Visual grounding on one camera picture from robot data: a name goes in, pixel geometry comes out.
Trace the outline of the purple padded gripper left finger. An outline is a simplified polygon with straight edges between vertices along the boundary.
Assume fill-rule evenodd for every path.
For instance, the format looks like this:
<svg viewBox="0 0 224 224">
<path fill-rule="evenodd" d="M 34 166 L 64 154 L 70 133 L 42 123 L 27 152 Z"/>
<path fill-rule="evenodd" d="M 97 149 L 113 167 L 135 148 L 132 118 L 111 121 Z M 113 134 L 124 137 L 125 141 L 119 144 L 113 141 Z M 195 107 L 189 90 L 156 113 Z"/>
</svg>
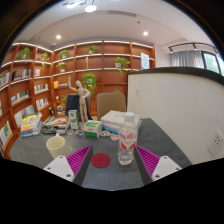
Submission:
<svg viewBox="0 0 224 224">
<path fill-rule="evenodd" d="M 92 158 L 92 146 L 89 145 L 69 156 L 59 155 L 44 170 L 70 182 L 82 182 Z"/>
</svg>

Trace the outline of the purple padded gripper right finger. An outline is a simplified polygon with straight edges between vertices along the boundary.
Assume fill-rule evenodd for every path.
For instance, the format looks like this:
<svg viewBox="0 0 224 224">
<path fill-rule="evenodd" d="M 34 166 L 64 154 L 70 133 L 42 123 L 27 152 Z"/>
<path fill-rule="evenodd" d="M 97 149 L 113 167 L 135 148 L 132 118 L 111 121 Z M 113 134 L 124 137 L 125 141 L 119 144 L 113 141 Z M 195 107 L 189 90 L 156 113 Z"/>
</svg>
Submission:
<svg viewBox="0 0 224 224">
<path fill-rule="evenodd" d="M 159 157 L 140 146 L 135 146 L 135 159 L 143 182 L 153 182 L 181 170 L 167 155 Z"/>
</svg>

